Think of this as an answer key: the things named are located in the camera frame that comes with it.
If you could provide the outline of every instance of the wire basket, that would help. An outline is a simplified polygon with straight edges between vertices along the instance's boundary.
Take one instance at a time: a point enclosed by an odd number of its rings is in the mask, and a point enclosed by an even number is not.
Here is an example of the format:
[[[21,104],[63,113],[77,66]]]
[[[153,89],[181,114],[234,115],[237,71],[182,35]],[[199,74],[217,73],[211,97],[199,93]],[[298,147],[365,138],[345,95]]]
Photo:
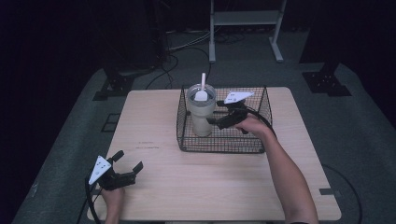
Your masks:
[[[199,137],[192,131],[191,112],[187,107],[187,89],[190,86],[181,88],[180,100],[177,110],[177,142],[180,150],[186,152],[211,152],[211,153],[239,153],[257,154],[265,151],[260,139],[252,133],[242,134],[235,128],[220,130],[213,125],[212,134],[206,137]],[[216,98],[224,100],[229,91],[253,91],[254,95],[248,97],[245,105],[251,107],[265,117],[272,125],[272,114],[270,102],[268,100],[267,89],[263,87],[219,87],[216,88]],[[214,118],[220,119],[228,115],[226,107],[217,106],[214,111]]]

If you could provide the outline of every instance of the person's forearm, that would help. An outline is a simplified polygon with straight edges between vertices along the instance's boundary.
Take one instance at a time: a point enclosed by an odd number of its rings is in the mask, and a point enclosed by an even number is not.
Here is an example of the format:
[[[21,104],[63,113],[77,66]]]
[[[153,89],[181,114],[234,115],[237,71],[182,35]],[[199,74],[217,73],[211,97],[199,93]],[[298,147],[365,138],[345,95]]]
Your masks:
[[[120,208],[107,208],[107,215],[105,224],[119,224],[120,222]]]
[[[298,166],[268,127],[263,127],[257,136],[264,144],[276,193],[285,211],[286,222],[289,223],[292,220],[317,223],[316,207]],[[296,220],[295,217],[300,214],[310,215],[304,217],[303,220]]]

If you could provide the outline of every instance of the dark background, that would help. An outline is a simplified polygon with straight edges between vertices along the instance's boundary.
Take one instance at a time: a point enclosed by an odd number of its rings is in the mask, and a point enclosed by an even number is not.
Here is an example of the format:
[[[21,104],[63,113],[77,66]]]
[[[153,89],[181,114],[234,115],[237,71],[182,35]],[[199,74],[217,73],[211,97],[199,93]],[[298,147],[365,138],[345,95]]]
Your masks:
[[[159,24],[152,22],[152,6],[142,2],[122,2],[125,7],[104,0],[0,3],[2,222],[11,221],[18,211],[92,74],[109,61],[131,69],[160,63],[158,45],[148,40],[161,38],[161,29],[152,33]],[[164,30],[208,28],[208,0],[168,0],[159,5]],[[228,5],[217,0],[216,7],[272,9],[276,1]],[[311,28],[301,63],[336,58],[351,68],[395,126],[394,8],[393,1],[290,0],[282,30]],[[134,22],[121,24],[122,15]],[[142,54],[143,61],[135,57]]]

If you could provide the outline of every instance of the hand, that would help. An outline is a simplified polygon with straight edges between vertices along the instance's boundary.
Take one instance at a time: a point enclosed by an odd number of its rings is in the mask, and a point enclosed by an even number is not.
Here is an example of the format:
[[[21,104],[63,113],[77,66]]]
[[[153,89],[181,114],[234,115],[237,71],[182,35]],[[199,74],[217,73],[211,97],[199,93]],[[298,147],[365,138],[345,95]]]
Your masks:
[[[238,130],[245,130],[249,133],[253,133],[256,137],[261,137],[264,132],[269,128],[261,122],[256,116],[252,114],[247,114],[247,118],[243,121],[234,125]]]
[[[107,206],[106,224],[119,223],[124,194],[124,188],[113,190],[102,189],[102,196]]]

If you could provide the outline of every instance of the plastic cup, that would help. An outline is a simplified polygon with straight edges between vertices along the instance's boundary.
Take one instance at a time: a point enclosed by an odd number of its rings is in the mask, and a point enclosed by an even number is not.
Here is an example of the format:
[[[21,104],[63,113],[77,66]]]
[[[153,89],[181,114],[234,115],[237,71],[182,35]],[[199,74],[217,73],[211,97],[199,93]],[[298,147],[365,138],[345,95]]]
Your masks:
[[[213,111],[216,107],[216,91],[205,84],[207,93],[206,101],[195,101],[195,93],[201,90],[201,84],[191,86],[187,90],[188,109],[191,112],[192,131],[200,137],[208,136],[212,133],[213,125],[207,122],[207,118],[213,118]]]

